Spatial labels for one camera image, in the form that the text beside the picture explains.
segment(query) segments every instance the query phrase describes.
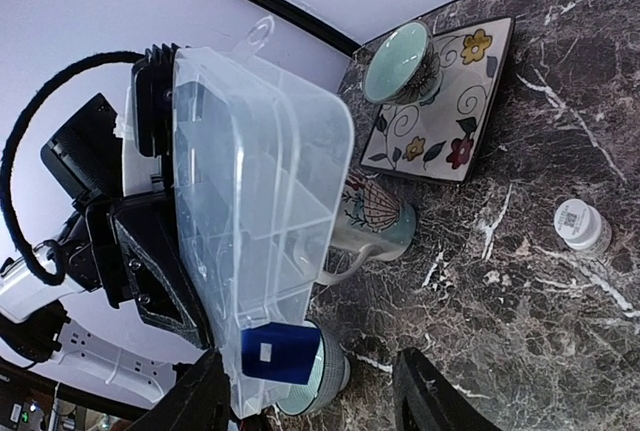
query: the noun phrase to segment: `bottle cap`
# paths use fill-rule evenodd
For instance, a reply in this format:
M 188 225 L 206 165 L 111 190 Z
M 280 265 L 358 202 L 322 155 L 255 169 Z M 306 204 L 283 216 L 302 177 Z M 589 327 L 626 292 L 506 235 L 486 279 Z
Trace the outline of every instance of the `bottle cap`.
M 577 251 L 590 248 L 602 234 L 602 217 L 579 199 L 569 199 L 556 210 L 554 226 L 567 245 Z

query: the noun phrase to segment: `white power strip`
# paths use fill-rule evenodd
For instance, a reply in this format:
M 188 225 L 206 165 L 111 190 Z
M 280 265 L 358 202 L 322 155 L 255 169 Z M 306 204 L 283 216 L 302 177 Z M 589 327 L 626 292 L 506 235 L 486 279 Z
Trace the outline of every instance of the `white power strip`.
M 52 361 L 128 389 L 151 403 L 160 401 L 176 383 L 172 364 L 125 351 L 94 336 L 75 321 L 62 327 L 58 342 L 62 349 L 53 353 Z

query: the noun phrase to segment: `pitcher handle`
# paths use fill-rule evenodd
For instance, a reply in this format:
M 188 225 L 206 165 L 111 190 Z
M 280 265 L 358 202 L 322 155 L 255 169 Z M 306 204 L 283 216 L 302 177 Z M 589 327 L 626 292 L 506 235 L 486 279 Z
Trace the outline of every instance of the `pitcher handle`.
M 322 284 L 324 286 L 333 286 L 334 284 L 341 283 L 348 277 L 352 276 L 358 269 L 360 269 L 367 258 L 369 258 L 369 256 L 380 251 L 381 248 L 379 246 L 376 246 L 375 244 L 367 244 L 362 247 L 362 249 L 360 250 L 360 254 L 358 254 L 356 260 L 351 263 L 349 269 L 347 269 L 344 273 L 328 273 L 324 269 L 321 269 L 320 274 L 318 275 L 318 279 L 316 279 L 316 283 Z

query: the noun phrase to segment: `white pill bottle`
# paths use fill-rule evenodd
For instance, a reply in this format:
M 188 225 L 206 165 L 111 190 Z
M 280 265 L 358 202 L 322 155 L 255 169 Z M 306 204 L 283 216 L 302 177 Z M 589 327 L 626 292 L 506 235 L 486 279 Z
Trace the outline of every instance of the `white pill bottle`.
M 611 226 L 598 210 L 579 199 L 569 199 L 556 210 L 556 232 L 571 249 L 598 258 L 611 244 Z

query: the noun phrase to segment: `yellow flower design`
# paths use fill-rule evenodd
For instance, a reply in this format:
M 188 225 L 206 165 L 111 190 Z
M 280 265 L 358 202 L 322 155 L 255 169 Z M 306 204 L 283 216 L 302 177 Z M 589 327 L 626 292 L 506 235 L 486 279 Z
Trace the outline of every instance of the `yellow flower design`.
M 468 35 L 464 38 L 464 49 L 460 55 L 464 58 L 462 64 L 471 64 L 476 61 L 482 61 L 484 53 L 489 49 L 493 38 L 487 36 L 484 29 L 478 29 L 473 36 Z
M 409 144 L 407 144 L 407 149 L 404 152 L 403 158 L 407 161 L 413 161 L 422 153 L 424 153 L 424 143 L 427 141 L 427 138 L 419 138 L 416 136 L 413 138 Z

